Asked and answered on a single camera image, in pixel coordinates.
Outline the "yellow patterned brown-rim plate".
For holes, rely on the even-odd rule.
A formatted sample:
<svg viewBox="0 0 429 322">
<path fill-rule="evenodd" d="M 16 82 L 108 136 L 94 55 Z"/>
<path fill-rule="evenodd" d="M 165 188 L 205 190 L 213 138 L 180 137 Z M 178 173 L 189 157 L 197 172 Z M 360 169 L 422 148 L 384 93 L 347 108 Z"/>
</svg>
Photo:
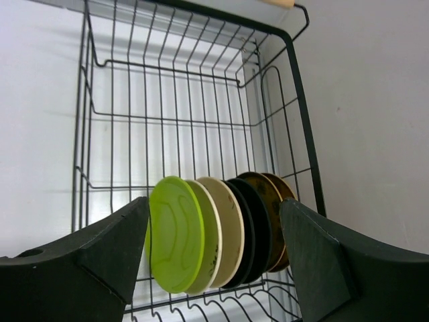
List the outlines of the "yellow patterned brown-rim plate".
<svg viewBox="0 0 429 322">
<path fill-rule="evenodd" d="M 244 172 L 238 176 L 247 181 L 260 195 L 269 214 L 272 230 L 272 249 L 269 257 L 267 272 L 272 270 L 280 261 L 286 250 L 280 222 L 280 203 L 282 196 L 275 184 L 267 175 L 258 172 Z"/>
</svg>

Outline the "lime green plate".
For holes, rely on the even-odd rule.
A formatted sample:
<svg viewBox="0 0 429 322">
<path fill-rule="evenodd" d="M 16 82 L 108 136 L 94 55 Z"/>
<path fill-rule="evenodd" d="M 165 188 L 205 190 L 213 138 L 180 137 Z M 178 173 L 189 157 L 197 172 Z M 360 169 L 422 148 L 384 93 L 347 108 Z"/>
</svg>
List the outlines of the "lime green plate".
<svg viewBox="0 0 429 322">
<path fill-rule="evenodd" d="M 204 219 L 190 185 L 177 176 L 159 181 L 149 196 L 146 258 L 159 286 L 173 294 L 196 280 L 205 246 Z"/>
</svg>

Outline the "black plate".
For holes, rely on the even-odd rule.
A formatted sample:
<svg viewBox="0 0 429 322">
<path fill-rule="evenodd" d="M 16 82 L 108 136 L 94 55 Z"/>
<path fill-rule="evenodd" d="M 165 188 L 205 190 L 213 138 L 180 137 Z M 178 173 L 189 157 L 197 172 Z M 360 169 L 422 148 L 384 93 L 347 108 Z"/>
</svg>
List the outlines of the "black plate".
<svg viewBox="0 0 429 322">
<path fill-rule="evenodd" d="M 243 193 L 230 180 L 224 180 L 224 183 L 232 190 L 238 201 L 244 224 L 244 249 L 240 265 L 232 279 L 223 286 L 223 289 L 231 289 L 246 283 L 250 275 L 255 257 L 255 230 L 251 211 Z"/>
<path fill-rule="evenodd" d="M 271 219 L 266 204 L 256 188 L 242 178 L 233 178 L 229 182 L 243 195 L 253 221 L 255 255 L 251 271 L 245 279 L 245 283 L 251 283 L 267 271 L 273 247 Z"/>
</svg>

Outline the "cream plate with green patch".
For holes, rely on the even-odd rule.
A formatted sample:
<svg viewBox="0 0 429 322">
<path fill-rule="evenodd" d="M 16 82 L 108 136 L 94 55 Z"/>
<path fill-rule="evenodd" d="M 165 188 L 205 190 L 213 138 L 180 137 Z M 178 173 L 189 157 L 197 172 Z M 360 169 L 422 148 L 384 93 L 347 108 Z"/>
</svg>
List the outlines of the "cream plate with green patch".
<svg viewBox="0 0 429 322">
<path fill-rule="evenodd" d="M 204 248 L 202 264 L 196 280 L 186 291 L 188 295 L 198 295 L 210 288 L 219 271 L 220 252 L 223 242 L 219 212 L 213 198 L 206 187 L 197 180 L 186 181 L 196 195 L 202 211 L 204 223 Z"/>
</svg>

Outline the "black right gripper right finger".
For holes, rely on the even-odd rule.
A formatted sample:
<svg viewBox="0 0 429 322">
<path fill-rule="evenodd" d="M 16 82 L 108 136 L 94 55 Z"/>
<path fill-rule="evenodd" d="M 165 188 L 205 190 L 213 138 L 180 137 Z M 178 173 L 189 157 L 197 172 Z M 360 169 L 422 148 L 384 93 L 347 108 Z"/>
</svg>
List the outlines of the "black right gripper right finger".
<svg viewBox="0 0 429 322">
<path fill-rule="evenodd" d="M 428 255 L 367 237 L 294 199 L 280 219 L 303 321 L 427 321 Z"/>
</svg>

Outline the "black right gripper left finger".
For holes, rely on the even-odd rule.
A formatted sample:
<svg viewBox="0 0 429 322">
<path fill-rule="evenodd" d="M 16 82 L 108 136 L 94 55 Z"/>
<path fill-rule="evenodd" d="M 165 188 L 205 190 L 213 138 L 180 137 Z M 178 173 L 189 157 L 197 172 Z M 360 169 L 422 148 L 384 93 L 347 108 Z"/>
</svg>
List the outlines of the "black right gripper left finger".
<svg viewBox="0 0 429 322">
<path fill-rule="evenodd" d="M 149 219 L 146 197 L 14 258 L 1 258 L 2 321 L 121 321 Z"/>
</svg>

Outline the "cream plate with calligraphy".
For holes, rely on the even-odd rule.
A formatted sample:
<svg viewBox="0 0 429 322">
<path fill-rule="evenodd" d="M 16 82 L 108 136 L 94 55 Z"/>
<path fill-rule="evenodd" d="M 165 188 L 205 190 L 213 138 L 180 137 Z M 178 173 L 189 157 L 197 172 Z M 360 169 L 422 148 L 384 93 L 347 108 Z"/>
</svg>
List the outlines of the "cream plate with calligraphy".
<svg viewBox="0 0 429 322">
<path fill-rule="evenodd" d="M 226 182 L 211 176 L 197 179 L 210 193 L 221 223 L 220 265 L 211 288 L 226 286 L 236 275 L 244 252 L 245 230 L 238 200 Z"/>
</svg>

